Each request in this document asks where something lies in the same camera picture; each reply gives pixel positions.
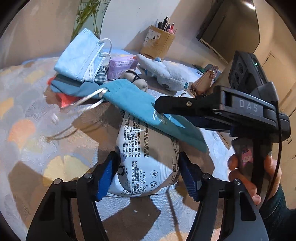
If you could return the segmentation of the grey blue plush keychain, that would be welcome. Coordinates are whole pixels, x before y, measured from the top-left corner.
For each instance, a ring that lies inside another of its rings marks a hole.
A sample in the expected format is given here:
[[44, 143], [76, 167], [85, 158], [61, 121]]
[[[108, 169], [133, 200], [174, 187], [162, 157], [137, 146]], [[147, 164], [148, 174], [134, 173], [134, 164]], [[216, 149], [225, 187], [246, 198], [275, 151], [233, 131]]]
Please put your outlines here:
[[186, 90], [190, 83], [190, 72], [183, 64], [172, 61], [151, 60], [142, 54], [135, 56], [146, 76], [156, 78], [157, 83], [168, 91]]

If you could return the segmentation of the plaid packaged face mask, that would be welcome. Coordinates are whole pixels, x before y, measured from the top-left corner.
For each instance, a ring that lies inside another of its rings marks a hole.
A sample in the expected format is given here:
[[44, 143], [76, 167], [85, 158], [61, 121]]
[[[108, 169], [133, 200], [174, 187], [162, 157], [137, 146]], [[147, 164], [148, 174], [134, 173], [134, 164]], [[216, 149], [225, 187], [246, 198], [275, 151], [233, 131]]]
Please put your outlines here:
[[116, 145], [121, 163], [108, 196], [140, 197], [176, 187], [180, 175], [177, 139], [125, 113]]

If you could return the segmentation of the teal drawstring pouch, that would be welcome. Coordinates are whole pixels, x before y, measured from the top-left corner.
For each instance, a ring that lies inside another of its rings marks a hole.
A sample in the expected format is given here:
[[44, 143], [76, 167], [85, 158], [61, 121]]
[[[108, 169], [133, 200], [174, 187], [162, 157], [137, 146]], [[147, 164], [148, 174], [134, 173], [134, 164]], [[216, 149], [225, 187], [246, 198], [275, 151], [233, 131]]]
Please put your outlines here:
[[183, 116], [161, 114], [155, 110], [155, 98], [140, 90], [126, 79], [105, 83], [108, 91], [103, 98], [135, 118], [162, 132], [195, 147], [201, 152], [207, 152], [207, 144], [202, 132]]

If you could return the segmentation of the red soft object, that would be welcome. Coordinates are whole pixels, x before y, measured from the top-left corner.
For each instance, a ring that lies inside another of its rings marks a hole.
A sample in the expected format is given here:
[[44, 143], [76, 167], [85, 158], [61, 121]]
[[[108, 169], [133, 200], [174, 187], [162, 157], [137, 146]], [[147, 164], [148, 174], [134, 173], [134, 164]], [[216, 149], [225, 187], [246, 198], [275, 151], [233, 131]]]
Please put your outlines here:
[[[48, 79], [47, 84], [49, 86], [51, 85], [51, 82], [55, 79], [55, 77], [57, 77], [57, 75]], [[66, 81], [72, 81], [73, 82], [73, 80], [71, 78], [68, 78], [68, 77], [65, 77], [65, 76], [63, 76], [63, 79], [66, 80]], [[54, 93], [55, 93], [55, 96], [60, 99], [61, 108], [66, 108], [66, 107], [74, 104], [76, 101], [81, 99], [79, 97], [67, 95], [67, 94], [65, 94], [63, 92], [62, 93], [54, 92]]]

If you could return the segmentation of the purple wet wipes pack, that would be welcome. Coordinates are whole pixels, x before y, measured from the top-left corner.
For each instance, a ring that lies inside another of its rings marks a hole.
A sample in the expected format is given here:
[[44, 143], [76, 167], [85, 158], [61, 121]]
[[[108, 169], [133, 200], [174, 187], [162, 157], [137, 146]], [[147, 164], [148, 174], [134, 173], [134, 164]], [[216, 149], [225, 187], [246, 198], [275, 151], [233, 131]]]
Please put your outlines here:
[[116, 80], [120, 78], [122, 73], [126, 70], [135, 70], [137, 65], [138, 61], [135, 56], [127, 55], [114, 57], [109, 61], [107, 78], [108, 80]]

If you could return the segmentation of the checkered scrunchie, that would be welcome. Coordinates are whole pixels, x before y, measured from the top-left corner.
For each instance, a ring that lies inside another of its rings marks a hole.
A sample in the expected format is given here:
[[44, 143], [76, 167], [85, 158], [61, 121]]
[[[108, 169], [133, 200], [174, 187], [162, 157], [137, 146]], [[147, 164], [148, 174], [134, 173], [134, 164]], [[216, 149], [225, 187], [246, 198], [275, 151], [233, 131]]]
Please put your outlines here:
[[108, 66], [100, 66], [94, 81], [98, 83], [104, 83], [108, 80], [107, 78]]

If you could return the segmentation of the light blue surgical mask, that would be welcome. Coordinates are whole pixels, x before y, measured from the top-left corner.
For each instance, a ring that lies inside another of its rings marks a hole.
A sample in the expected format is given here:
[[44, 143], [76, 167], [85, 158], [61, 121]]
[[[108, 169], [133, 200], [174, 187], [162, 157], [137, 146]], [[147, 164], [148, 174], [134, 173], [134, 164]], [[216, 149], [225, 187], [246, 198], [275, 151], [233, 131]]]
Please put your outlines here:
[[61, 54], [54, 70], [79, 82], [93, 82], [111, 50], [110, 39], [100, 40], [91, 30], [84, 28]]

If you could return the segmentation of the blue fabric pouch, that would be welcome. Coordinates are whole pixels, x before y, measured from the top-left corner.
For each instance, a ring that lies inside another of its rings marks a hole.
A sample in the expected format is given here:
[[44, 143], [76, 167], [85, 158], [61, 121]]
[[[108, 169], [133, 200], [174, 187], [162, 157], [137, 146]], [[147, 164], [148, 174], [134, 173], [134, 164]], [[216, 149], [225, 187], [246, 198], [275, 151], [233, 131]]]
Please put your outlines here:
[[50, 84], [51, 90], [55, 93], [64, 93], [69, 96], [83, 98], [106, 87], [105, 84], [97, 84], [96, 82], [80, 82], [73, 80], [61, 74], [57, 74]]

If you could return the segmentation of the patterned table cloth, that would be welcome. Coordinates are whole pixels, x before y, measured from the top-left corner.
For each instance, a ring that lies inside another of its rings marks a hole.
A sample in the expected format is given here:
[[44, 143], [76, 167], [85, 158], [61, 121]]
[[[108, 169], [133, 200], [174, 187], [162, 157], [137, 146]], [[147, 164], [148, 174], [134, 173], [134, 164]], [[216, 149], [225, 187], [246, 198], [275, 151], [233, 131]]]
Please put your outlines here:
[[[57, 124], [48, 80], [57, 57], [1, 69], [1, 213], [25, 240], [52, 182], [91, 172], [116, 147], [122, 116], [108, 103]], [[185, 240], [198, 204], [184, 183], [150, 197], [105, 197], [97, 208], [110, 240]]]

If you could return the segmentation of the cardboard pen holder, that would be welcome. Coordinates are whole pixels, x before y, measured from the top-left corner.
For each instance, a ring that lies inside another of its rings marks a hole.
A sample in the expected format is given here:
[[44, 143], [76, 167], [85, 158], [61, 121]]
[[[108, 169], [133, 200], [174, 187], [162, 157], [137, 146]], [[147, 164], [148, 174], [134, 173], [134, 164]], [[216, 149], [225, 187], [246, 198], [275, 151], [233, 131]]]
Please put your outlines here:
[[156, 28], [155, 26], [150, 26], [142, 44], [140, 54], [150, 59], [159, 57], [163, 61], [174, 39], [174, 34]]

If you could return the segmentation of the glass vase with stems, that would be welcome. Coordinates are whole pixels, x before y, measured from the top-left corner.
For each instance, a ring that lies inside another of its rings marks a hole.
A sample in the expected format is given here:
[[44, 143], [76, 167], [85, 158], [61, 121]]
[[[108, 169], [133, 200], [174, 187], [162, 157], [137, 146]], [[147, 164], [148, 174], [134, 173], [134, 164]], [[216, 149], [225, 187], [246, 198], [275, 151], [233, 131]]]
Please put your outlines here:
[[100, 39], [101, 28], [110, 0], [80, 1], [72, 31], [71, 41], [84, 29], [89, 29]]

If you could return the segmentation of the beige mini bag keychain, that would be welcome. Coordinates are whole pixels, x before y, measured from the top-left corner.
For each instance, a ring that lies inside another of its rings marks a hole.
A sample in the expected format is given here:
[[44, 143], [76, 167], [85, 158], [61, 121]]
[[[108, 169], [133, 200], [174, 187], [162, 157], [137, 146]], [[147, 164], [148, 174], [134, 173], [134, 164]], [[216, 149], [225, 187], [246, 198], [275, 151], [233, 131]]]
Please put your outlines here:
[[218, 70], [218, 66], [210, 67], [198, 80], [191, 84], [189, 88], [191, 94], [193, 96], [205, 94], [216, 78]]

